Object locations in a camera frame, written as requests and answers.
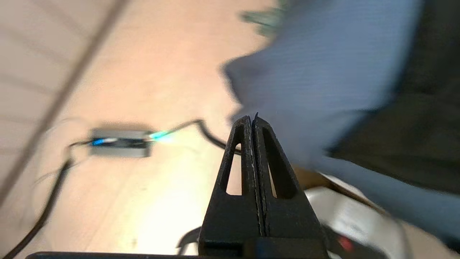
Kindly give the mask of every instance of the power adapter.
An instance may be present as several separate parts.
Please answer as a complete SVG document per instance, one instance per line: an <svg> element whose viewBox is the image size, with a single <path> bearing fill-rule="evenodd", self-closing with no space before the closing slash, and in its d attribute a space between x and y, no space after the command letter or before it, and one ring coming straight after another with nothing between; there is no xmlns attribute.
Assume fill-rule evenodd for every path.
<svg viewBox="0 0 460 259"><path fill-rule="evenodd" d="M149 157L151 131L93 129L91 155L116 157Z"/></svg>

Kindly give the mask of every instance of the blue fabric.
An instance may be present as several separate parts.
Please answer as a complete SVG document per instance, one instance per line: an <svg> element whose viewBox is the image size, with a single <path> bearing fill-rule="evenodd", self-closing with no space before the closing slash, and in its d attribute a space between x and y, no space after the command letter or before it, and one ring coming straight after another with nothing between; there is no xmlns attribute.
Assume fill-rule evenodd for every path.
<svg viewBox="0 0 460 259"><path fill-rule="evenodd" d="M460 198L328 158L351 127L392 98L421 0L296 1L267 48L225 66L242 108L273 127L294 165L358 188L395 217L448 242L460 235Z"/></svg>

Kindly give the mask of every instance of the wall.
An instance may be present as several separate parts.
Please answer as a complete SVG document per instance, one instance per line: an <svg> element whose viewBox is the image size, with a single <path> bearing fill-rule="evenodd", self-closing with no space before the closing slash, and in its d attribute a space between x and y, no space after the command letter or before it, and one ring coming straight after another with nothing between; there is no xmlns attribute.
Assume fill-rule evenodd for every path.
<svg viewBox="0 0 460 259"><path fill-rule="evenodd" d="M116 3L0 0L2 191Z"/></svg>

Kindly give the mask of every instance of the wooden floor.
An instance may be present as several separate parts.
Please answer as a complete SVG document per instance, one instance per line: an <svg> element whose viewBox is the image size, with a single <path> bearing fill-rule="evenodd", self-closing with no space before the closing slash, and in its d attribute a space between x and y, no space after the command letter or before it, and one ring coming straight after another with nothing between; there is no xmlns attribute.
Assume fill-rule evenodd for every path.
<svg viewBox="0 0 460 259"><path fill-rule="evenodd" d="M238 13L270 5L269 0L130 1L60 116L86 123L73 119L50 132L39 152L39 173L32 163L10 195L9 213L1 219L11 223L10 235L2 251L33 225L55 178L38 184L35 179L59 168L64 147L85 138L91 127L166 130L204 118L226 140L228 116L238 104L219 66L265 44ZM175 254L180 237L203 221L223 154L196 127L155 144L149 158L86 159L86 150L80 151L77 160L83 162L68 175L51 220L19 258L39 250ZM232 193L239 191L239 169L234 163Z"/></svg>

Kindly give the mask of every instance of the gray cloth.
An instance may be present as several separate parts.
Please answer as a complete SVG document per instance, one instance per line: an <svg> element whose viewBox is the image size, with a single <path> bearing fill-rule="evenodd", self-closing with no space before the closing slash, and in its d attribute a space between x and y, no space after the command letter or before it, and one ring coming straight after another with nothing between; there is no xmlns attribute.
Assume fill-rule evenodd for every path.
<svg viewBox="0 0 460 259"><path fill-rule="evenodd" d="M296 1L266 49L225 66L242 104L259 116L292 164L355 185L395 217L445 242L460 239L460 198L413 187L326 151L392 99L413 38L420 0Z"/></svg>

